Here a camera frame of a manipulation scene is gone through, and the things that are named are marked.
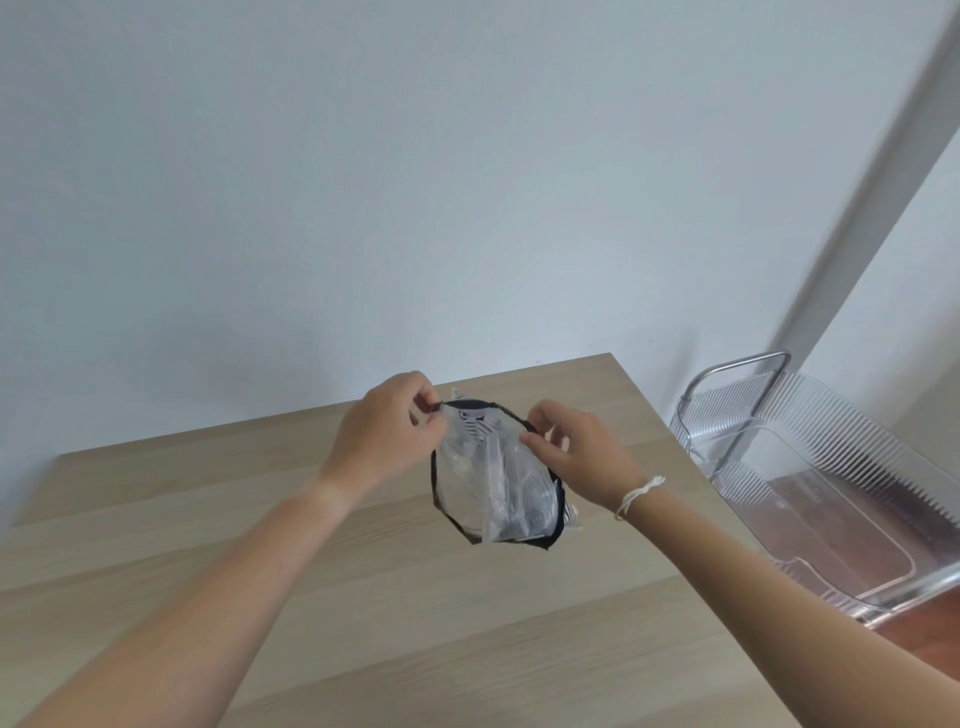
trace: clear plastic bag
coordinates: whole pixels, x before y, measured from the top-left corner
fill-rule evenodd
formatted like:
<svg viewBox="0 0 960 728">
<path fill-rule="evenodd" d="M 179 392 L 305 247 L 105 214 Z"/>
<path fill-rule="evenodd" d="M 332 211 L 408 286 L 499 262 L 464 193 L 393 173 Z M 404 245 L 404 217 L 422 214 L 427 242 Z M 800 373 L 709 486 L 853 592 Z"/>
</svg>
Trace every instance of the clear plastic bag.
<svg viewBox="0 0 960 728">
<path fill-rule="evenodd" d="M 519 542 L 551 546 L 575 525 L 560 479 L 519 435 L 529 425 L 509 410 L 458 392 L 442 403 L 447 433 L 434 453 L 434 501 L 473 543 Z"/>
</svg>

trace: light wood tabletop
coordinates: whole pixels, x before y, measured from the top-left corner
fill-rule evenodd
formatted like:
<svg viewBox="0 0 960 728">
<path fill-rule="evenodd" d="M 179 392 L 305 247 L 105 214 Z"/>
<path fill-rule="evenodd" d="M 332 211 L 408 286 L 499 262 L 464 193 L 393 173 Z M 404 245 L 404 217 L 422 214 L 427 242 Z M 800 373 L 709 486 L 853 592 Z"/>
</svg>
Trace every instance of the light wood tabletop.
<svg viewBox="0 0 960 728">
<path fill-rule="evenodd" d="M 451 386 L 597 413 L 648 474 L 751 544 L 609 354 Z M 0 725 L 222 553 L 326 457 L 347 404 L 59 458 L 0 542 Z M 225 726 L 796 725 L 676 569 L 576 496 L 549 550 L 470 546 L 422 464 L 298 583 Z"/>
</svg>

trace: white wall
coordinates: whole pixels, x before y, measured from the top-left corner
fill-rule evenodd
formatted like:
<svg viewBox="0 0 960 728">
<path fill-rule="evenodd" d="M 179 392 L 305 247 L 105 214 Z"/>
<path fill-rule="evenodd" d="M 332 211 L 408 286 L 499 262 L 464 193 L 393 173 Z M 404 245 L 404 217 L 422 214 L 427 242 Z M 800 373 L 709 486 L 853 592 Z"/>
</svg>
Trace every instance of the white wall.
<svg viewBox="0 0 960 728">
<path fill-rule="evenodd" d="M 893 431 L 907 445 L 960 477 L 960 361 L 913 403 Z"/>
<path fill-rule="evenodd" d="M 960 359 L 958 201 L 960 135 L 803 366 L 888 427 Z"/>
<path fill-rule="evenodd" d="M 0 9 L 0 457 L 762 350 L 951 0 Z"/>
</svg>

